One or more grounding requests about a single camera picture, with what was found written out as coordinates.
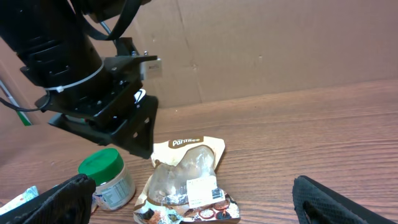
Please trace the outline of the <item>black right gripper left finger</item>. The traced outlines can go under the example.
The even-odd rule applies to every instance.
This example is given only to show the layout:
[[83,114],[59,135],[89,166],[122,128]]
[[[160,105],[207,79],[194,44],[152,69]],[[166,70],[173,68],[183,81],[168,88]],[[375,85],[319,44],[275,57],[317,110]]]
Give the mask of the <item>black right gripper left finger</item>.
[[96,183],[92,178],[78,174],[1,215],[1,223],[87,224],[95,190]]

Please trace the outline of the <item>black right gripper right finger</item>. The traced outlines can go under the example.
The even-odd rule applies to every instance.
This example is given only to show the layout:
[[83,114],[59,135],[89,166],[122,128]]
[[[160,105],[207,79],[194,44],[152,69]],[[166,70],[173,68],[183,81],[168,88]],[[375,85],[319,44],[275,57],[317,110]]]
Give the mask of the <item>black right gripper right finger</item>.
[[305,175],[294,180],[292,198],[300,224],[396,224]]

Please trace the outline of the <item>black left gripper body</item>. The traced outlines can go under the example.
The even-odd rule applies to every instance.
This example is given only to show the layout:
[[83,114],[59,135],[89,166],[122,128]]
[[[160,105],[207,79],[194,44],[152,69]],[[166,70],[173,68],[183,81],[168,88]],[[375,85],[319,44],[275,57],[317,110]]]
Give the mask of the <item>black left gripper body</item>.
[[130,38],[117,39],[114,46],[113,57],[100,57],[87,39],[40,46],[34,52],[34,83],[45,95],[36,107],[82,118],[94,129],[117,129],[143,89],[140,63],[158,58],[139,55]]

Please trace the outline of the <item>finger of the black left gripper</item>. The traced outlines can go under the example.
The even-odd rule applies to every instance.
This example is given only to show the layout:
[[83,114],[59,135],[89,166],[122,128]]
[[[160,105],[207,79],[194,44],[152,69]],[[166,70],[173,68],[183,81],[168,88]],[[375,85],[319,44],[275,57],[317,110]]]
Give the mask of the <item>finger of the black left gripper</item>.
[[112,144],[112,140],[107,133],[95,130],[84,119],[75,118],[65,114],[57,113],[48,124],[79,137],[85,138],[99,146]]
[[130,154],[149,159],[154,147],[154,125],[159,101],[146,95],[111,133],[111,143]]

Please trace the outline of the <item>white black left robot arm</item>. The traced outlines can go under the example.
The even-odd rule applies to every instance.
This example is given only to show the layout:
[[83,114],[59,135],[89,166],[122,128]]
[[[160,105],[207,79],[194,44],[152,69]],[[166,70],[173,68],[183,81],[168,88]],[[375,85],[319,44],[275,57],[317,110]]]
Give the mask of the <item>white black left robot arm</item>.
[[1,38],[45,95],[36,110],[89,141],[150,158],[158,99],[143,90],[140,54],[124,32],[142,1],[4,0]]

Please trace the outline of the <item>teal tissue pack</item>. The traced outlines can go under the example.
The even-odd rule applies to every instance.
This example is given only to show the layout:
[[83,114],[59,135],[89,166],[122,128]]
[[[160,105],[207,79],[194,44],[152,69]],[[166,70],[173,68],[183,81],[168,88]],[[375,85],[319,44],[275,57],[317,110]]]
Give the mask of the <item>teal tissue pack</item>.
[[22,204],[36,198],[37,196],[39,196],[39,191],[37,190],[37,187],[35,185],[29,187],[23,193],[12,199],[10,202],[1,206],[1,215],[21,206]]

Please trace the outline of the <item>green lid jar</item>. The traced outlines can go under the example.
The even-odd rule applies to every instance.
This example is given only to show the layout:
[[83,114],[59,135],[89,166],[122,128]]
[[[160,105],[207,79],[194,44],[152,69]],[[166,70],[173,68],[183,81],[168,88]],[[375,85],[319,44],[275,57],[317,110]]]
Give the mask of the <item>green lid jar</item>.
[[115,148],[102,149],[88,156],[79,165],[78,173],[95,181],[93,199],[103,210],[123,207],[136,192],[131,173]]

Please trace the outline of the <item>brown snack bag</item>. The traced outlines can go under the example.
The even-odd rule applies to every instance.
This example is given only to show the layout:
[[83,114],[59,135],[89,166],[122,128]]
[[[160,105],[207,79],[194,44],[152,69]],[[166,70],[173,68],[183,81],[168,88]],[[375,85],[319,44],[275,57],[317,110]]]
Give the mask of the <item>brown snack bag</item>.
[[209,136],[155,143],[154,173],[134,206],[134,221],[146,223],[217,222],[240,218],[237,202],[219,187],[216,169],[223,139]]

